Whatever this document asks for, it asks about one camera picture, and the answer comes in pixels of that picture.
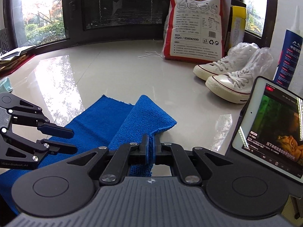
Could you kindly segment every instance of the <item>red and white bag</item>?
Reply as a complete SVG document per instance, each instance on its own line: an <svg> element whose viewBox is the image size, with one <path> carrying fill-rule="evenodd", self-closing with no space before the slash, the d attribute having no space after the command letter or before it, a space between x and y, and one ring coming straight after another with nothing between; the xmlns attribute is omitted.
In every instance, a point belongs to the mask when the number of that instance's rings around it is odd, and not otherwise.
<svg viewBox="0 0 303 227"><path fill-rule="evenodd" d="M164 28L166 59L194 63L223 56L222 0L171 0Z"/></svg>

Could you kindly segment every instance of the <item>tablet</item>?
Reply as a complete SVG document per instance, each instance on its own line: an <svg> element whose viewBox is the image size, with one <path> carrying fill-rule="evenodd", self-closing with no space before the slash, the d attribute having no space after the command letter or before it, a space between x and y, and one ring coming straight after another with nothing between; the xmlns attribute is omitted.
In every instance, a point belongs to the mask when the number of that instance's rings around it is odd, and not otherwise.
<svg viewBox="0 0 303 227"><path fill-rule="evenodd" d="M232 146L303 183L301 98L265 78L257 78Z"/></svg>

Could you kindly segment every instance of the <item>stack of papers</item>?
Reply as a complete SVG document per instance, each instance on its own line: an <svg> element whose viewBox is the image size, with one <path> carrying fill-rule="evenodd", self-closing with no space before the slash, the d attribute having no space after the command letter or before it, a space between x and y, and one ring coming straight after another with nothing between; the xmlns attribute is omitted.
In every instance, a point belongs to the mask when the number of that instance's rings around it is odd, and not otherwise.
<svg viewBox="0 0 303 227"><path fill-rule="evenodd" d="M25 60L32 57L32 54L28 54L28 51L36 47L35 45L23 46L11 50L0 56L0 76L6 76L14 69L17 69L20 64Z"/></svg>

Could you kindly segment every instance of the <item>white nozzle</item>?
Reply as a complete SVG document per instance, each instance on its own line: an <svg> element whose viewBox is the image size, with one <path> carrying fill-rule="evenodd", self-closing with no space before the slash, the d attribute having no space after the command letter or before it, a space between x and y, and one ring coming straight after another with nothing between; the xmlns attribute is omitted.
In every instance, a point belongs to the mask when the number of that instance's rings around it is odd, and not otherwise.
<svg viewBox="0 0 303 227"><path fill-rule="evenodd" d="M296 8L296 16L294 18L294 24L291 28L293 32L300 35L300 7L297 6Z"/></svg>

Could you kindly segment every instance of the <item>blue tube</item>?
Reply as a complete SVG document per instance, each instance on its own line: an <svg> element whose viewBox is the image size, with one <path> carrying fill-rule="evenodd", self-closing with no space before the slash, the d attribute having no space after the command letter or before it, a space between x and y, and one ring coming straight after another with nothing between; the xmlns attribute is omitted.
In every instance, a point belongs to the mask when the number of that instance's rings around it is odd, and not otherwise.
<svg viewBox="0 0 303 227"><path fill-rule="evenodd" d="M302 36L286 30L281 57L274 77L277 85L288 89L299 60L302 43Z"/></svg>

